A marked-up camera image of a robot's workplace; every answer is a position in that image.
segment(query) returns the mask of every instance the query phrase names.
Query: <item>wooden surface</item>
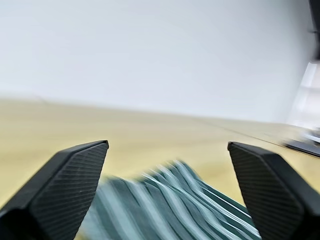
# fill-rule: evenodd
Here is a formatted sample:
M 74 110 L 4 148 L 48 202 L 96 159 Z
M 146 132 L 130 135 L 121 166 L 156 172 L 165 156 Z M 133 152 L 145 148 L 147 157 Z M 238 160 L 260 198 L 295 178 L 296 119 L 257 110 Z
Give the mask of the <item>wooden surface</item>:
M 278 145 L 298 135 L 292 126 L 8 100 L 0 109 L 0 205 L 55 152 L 105 139 L 104 175 L 132 178 L 181 159 L 243 203 L 227 151 L 237 141 L 279 153 L 320 191 L 320 159 Z

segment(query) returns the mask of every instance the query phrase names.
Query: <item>textured gripper pad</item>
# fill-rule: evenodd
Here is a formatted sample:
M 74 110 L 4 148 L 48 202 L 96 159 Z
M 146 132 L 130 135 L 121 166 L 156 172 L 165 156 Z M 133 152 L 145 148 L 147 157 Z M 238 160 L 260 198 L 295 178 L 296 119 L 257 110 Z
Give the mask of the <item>textured gripper pad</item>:
M 245 205 L 263 240 L 288 240 L 304 218 L 303 206 L 260 156 L 228 146 Z
M 29 211 L 49 239 L 74 239 L 95 196 L 107 149 L 101 143 L 75 153 L 32 201 Z

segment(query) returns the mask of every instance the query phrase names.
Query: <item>black plastic part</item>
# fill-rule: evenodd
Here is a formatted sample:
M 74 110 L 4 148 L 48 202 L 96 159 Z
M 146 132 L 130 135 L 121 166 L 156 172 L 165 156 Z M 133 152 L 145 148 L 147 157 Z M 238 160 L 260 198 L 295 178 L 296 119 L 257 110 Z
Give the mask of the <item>black plastic part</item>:
M 280 155 L 238 142 L 228 150 L 263 240 L 320 239 L 320 195 Z
M 1 240 L 73 240 L 95 196 L 108 142 L 56 153 L 1 209 Z
M 308 144 L 302 141 L 291 140 L 284 144 L 285 147 L 303 152 L 305 154 L 310 154 L 315 157 L 320 158 L 320 147 L 312 144 Z

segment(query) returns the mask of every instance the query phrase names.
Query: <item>green fabric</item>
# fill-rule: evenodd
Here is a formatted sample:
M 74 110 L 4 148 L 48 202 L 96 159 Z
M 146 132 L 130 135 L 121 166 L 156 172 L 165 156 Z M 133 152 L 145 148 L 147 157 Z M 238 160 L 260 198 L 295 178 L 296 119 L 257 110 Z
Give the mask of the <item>green fabric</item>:
M 245 207 L 181 161 L 139 181 L 99 184 L 81 229 L 89 240 L 261 239 Z

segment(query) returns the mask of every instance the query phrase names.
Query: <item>white background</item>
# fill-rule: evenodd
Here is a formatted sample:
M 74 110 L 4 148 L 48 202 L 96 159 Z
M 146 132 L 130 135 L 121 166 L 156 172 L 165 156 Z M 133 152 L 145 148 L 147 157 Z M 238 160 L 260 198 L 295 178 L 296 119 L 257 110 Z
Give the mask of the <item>white background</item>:
M 307 0 L 1 1 L 0 93 L 285 122 L 313 50 Z

